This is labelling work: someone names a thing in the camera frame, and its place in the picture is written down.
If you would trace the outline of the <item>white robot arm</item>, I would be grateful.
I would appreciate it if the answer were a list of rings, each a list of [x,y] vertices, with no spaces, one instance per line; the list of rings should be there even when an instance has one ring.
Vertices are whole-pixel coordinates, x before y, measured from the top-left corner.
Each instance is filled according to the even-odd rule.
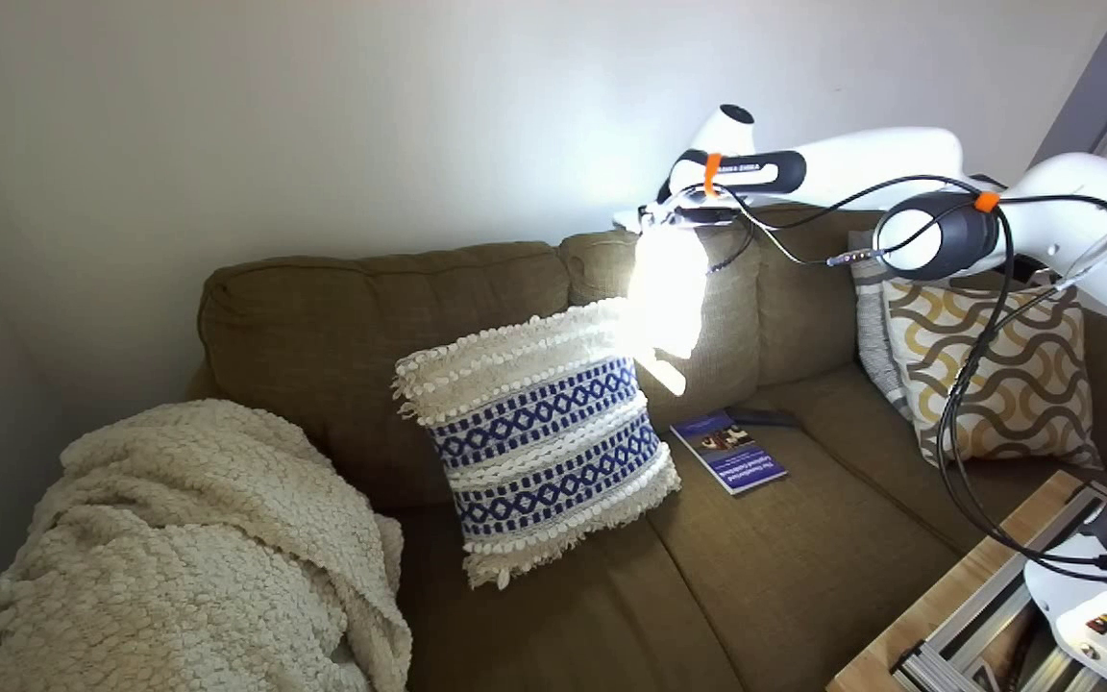
[[[869,252],[903,279],[944,279],[1032,256],[1107,310],[1107,159],[1051,155],[1009,189],[963,174],[962,137],[941,127],[837,134],[760,150],[754,116],[719,104],[636,212],[654,228],[722,228],[757,206],[809,216],[876,212]],[[1107,505],[1051,553],[1022,569],[1051,640],[1107,681]]]

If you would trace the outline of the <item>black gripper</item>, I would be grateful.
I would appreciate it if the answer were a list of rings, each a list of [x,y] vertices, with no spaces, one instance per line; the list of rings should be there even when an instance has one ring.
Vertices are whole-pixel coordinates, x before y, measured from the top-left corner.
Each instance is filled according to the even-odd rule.
[[[739,220],[739,203],[719,201],[719,195],[696,201],[696,195],[677,193],[658,203],[658,220],[664,228],[719,229]]]

